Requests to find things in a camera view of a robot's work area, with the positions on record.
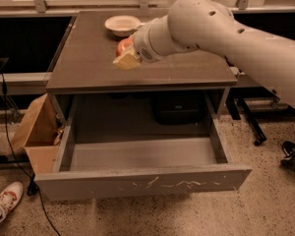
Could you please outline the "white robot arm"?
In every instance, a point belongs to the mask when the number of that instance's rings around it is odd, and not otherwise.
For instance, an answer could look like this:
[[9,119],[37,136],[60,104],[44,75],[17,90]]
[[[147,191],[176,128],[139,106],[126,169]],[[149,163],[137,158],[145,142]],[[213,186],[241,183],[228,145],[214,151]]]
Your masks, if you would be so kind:
[[215,54],[295,109],[295,40],[249,28],[211,0],[177,0],[117,47],[122,70],[201,50]]

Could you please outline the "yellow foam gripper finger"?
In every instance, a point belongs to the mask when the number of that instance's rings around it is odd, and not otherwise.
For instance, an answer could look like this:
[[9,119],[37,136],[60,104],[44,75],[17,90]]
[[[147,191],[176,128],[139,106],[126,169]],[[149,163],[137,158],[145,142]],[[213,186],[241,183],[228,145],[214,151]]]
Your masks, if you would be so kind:
[[142,63],[142,58],[133,46],[122,50],[114,59],[113,64],[121,70],[137,68]]

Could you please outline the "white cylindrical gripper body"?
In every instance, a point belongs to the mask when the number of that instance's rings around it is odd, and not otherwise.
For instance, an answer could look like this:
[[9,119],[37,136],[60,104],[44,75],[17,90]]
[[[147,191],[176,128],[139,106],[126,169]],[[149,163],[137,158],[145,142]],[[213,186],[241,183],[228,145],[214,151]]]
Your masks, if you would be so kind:
[[148,63],[162,60],[162,57],[152,48],[149,39],[151,23],[142,25],[133,35],[134,48],[141,59]]

